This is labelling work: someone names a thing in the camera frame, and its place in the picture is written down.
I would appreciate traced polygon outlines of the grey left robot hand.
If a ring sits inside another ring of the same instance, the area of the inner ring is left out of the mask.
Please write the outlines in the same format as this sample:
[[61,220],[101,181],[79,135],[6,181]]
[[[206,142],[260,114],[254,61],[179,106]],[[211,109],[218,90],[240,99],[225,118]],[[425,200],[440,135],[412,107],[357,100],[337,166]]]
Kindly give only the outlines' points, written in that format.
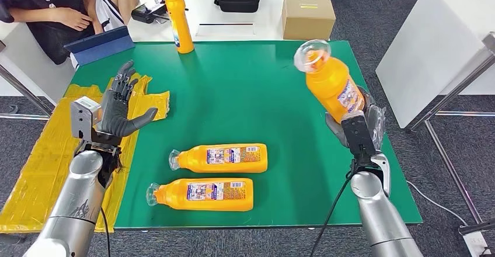
[[97,130],[116,137],[126,137],[133,132],[151,123],[158,112],[158,108],[150,107],[144,114],[129,119],[128,104],[138,79],[132,79],[135,74],[134,62],[127,61],[118,70],[111,82],[110,88],[105,91],[102,99],[102,121]]

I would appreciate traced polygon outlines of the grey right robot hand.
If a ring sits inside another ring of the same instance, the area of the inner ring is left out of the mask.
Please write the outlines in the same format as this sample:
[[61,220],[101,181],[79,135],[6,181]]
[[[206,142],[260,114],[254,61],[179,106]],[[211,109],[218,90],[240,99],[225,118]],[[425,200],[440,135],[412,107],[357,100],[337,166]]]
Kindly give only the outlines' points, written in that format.
[[[367,121],[368,131],[376,150],[381,150],[385,134],[385,112],[386,108],[380,108],[375,104],[375,99],[363,87],[357,87],[365,100],[363,109]],[[325,122],[331,132],[337,137],[340,144],[348,148],[348,142],[341,125],[328,113],[325,113]]]

